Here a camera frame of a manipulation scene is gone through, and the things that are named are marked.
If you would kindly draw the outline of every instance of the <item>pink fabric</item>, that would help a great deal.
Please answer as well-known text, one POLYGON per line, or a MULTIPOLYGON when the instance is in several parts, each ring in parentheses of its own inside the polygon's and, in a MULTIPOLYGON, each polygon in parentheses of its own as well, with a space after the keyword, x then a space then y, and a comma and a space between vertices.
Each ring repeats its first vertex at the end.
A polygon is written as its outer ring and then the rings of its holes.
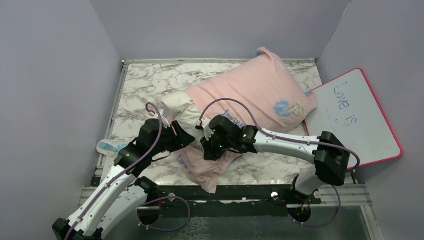
MULTIPOLYGON (((212 101, 232 98, 244 103, 258 124, 267 130, 284 133, 299 125, 317 107, 317 97, 307 93, 295 80, 283 61, 262 47, 263 54, 251 61, 185 90, 202 112, 212 101)), ((224 115, 239 127, 253 125, 246 110, 235 102, 220 101, 212 105, 204 117, 224 115)), ((226 152, 218 161, 206 161, 203 152, 192 146, 177 152, 178 162, 188 178, 215 193, 216 175, 224 174, 239 154, 226 152)))

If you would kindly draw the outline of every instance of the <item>cartoon print on pillowcase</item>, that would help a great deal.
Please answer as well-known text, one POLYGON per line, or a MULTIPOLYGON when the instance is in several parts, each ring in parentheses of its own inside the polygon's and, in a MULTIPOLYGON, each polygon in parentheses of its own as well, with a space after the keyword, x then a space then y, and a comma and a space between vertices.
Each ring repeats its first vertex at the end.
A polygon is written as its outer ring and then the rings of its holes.
POLYGON ((299 103, 290 104, 286 100, 277 102, 274 106, 274 112, 280 117, 290 117, 292 114, 296 117, 301 117, 304 114, 304 107, 299 103))

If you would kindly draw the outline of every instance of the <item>pillow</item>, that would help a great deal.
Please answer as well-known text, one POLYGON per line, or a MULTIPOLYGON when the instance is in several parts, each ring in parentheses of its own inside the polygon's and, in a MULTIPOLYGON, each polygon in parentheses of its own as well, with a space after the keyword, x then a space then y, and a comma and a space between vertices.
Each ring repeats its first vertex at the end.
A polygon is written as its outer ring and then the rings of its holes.
MULTIPOLYGON (((162 99, 171 117, 196 138, 192 146, 176 154, 187 177, 208 193, 216 191, 216 175, 224 174, 229 164, 240 156, 226 152, 217 161, 204 160, 200 144, 204 134, 195 127, 201 112, 212 101, 238 100, 249 108, 262 128, 279 133, 299 125, 317 107, 315 93, 305 94, 277 55, 264 47, 257 52, 261 55, 243 65, 162 99)), ((219 101, 203 117, 211 120, 217 115, 230 119, 240 128, 254 125, 247 111, 236 102, 219 101)))

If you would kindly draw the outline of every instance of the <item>robotic arm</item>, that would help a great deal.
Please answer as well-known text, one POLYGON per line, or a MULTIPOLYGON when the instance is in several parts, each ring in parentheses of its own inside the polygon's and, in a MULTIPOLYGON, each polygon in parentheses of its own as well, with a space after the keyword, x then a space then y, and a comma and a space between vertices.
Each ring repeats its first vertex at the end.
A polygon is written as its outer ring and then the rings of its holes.
MULTIPOLYGON (((221 115, 214 117, 203 130, 205 137, 200 142, 207 161, 216 161, 225 151, 231 150, 240 154, 276 153, 313 163, 314 166, 307 172, 294 178, 290 198, 304 200, 324 184, 344 184, 350 154, 342 149, 310 144, 318 140, 320 143, 343 147, 330 132, 323 132, 321 136, 293 136, 259 130, 256 126, 239 128, 221 115)), ((146 203, 148 198, 157 198, 158 186, 146 177, 138 178, 139 175, 152 164, 157 154, 175 152, 195 141, 176 121, 161 131, 157 141, 159 132, 158 119, 145 122, 138 137, 119 152, 106 179, 91 197, 68 219, 59 218, 54 223, 53 231, 58 240, 104 239, 131 211, 146 203), (140 163, 122 174, 142 156, 145 158, 140 163)))

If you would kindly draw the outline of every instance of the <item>white marble surface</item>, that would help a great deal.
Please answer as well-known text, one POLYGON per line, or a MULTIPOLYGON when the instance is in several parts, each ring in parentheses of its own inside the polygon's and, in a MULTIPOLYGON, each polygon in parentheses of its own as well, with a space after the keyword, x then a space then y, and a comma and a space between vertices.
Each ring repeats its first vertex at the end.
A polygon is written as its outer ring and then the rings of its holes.
MULTIPOLYGON (((130 64, 122 97, 114 119, 112 139, 128 143, 139 134, 140 127, 148 119, 145 105, 173 91, 184 90, 190 85, 228 71, 241 63, 176 63, 176 64, 130 64)), ((287 67, 303 90, 309 91, 322 84, 314 61, 289 61, 287 67)), ((289 132, 305 135, 303 124, 289 132)), ((109 171, 113 160, 107 159, 104 172, 109 171)), ((293 176, 304 172, 310 163, 294 157, 272 153, 248 153, 228 167, 224 175, 217 176, 219 185, 291 184, 293 176)), ((172 154, 153 163, 143 174, 159 185, 194 185, 184 174, 172 154)))

